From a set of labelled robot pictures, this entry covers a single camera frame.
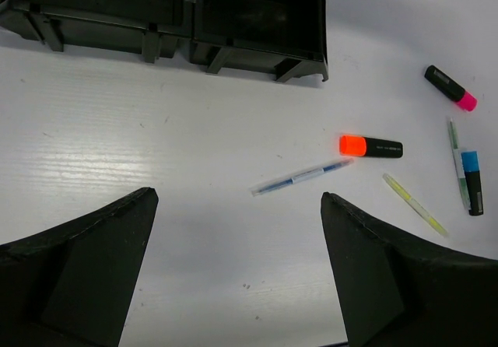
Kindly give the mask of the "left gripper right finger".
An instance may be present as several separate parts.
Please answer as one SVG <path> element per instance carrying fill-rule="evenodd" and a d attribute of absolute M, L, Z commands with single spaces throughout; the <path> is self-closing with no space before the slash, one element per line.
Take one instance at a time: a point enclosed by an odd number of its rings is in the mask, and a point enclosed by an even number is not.
<path fill-rule="evenodd" d="M 431 243 L 338 195 L 321 219 L 351 346 L 495 346 L 497 263 Z"/>

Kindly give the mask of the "blue ballpoint pen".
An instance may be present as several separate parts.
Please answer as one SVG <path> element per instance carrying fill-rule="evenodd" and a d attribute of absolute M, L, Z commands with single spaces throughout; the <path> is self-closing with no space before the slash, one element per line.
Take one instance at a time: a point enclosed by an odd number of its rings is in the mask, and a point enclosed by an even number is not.
<path fill-rule="evenodd" d="M 301 170 L 299 172 L 292 173 L 288 176 L 280 177 L 276 180 L 258 185 L 251 189 L 251 194 L 253 196 L 259 196 L 283 188 L 287 188 L 291 185 L 298 184 L 313 179 L 315 177 L 319 177 L 324 174 L 328 174 L 333 171 L 342 169 L 343 167 L 351 165 L 353 162 L 354 160 L 352 158 L 345 158 L 333 161 L 325 165 L 315 166 L 306 170 Z"/>

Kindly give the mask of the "pink highlighter marker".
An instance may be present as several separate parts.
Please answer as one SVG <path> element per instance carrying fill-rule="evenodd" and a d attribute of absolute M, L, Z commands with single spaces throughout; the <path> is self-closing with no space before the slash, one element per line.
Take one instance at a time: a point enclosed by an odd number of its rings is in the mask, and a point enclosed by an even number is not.
<path fill-rule="evenodd" d="M 477 99 L 435 65 L 426 69 L 424 77 L 460 109 L 472 112 L 477 107 Z"/>

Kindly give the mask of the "blue highlighter marker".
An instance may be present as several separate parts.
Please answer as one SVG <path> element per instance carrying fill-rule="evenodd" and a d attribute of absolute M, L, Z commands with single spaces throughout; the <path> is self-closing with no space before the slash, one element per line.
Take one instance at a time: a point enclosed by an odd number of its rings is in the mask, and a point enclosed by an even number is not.
<path fill-rule="evenodd" d="M 481 216 L 483 214 L 483 200 L 478 153 L 464 151 L 461 153 L 461 158 L 470 200 L 469 214 Z"/>

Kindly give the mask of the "orange highlighter marker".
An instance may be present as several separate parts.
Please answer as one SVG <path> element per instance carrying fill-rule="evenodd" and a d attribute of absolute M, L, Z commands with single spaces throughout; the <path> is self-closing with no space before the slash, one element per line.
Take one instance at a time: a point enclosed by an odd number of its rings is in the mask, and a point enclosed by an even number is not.
<path fill-rule="evenodd" d="M 339 152 L 343 156 L 400 159 L 403 145 L 400 142 L 358 135 L 342 135 Z"/>

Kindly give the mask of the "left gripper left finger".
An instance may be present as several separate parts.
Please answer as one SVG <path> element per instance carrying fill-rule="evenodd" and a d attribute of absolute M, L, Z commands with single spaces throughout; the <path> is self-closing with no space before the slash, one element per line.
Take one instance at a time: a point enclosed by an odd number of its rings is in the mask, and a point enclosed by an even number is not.
<path fill-rule="evenodd" d="M 140 188 L 1 246 L 3 346 L 117 346 L 159 202 Z"/>

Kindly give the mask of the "yellow thin pen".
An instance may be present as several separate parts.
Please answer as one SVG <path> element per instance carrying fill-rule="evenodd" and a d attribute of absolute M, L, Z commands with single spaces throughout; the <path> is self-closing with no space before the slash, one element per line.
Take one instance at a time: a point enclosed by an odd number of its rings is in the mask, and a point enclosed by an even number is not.
<path fill-rule="evenodd" d="M 382 176 L 386 184 L 408 204 L 432 229 L 442 237 L 449 237 L 447 230 L 430 215 L 391 175 L 384 173 Z"/>

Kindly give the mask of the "black four-compartment organizer tray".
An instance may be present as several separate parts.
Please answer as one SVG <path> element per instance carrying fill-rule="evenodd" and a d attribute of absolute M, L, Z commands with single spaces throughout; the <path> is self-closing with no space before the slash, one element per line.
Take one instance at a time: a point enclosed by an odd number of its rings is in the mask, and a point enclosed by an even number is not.
<path fill-rule="evenodd" d="M 328 77 L 326 0 L 1 0 L 1 25 L 56 52 L 77 45 L 154 63 L 187 42 L 209 74 Z"/>

